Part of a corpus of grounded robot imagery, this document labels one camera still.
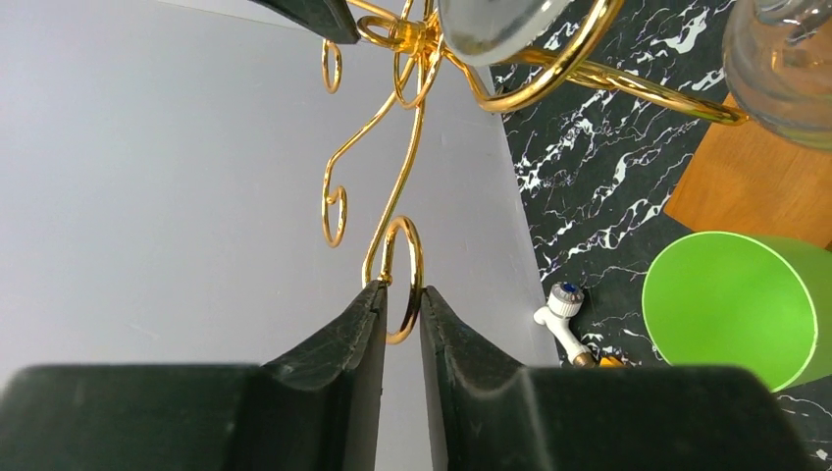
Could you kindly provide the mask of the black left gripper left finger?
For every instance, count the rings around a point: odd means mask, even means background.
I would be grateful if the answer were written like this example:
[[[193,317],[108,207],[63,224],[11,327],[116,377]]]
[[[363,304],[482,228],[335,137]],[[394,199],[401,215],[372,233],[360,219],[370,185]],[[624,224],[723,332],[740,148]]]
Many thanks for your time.
[[[262,364],[37,365],[1,395],[5,470],[371,470],[387,323],[372,282]]]

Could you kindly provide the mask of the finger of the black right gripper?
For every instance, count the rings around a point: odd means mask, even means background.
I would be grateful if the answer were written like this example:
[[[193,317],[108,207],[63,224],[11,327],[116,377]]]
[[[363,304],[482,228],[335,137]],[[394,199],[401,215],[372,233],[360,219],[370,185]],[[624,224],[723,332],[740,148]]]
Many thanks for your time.
[[[334,44],[360,40],[357,22],[346,0],[253,0]]]

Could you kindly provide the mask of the clear wine glass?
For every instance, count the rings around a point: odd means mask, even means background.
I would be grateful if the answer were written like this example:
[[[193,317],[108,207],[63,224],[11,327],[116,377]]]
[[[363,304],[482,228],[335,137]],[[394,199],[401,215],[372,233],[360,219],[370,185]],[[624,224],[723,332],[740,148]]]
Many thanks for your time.
[[[531,44],[569,0],[439,0],[445,46],[463,63],[489,66]]]
[[[736,1],[722,58],[731,95],[756,123],[831,151],[831,0]]]

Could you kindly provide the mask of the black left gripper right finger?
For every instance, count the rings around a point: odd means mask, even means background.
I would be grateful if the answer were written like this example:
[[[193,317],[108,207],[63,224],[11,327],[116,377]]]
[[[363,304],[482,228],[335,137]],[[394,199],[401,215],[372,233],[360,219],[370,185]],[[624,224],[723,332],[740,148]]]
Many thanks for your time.
[[[809,470],[772,394],[733,367],[523,364],[435,288],[420,339],[437,470]]]

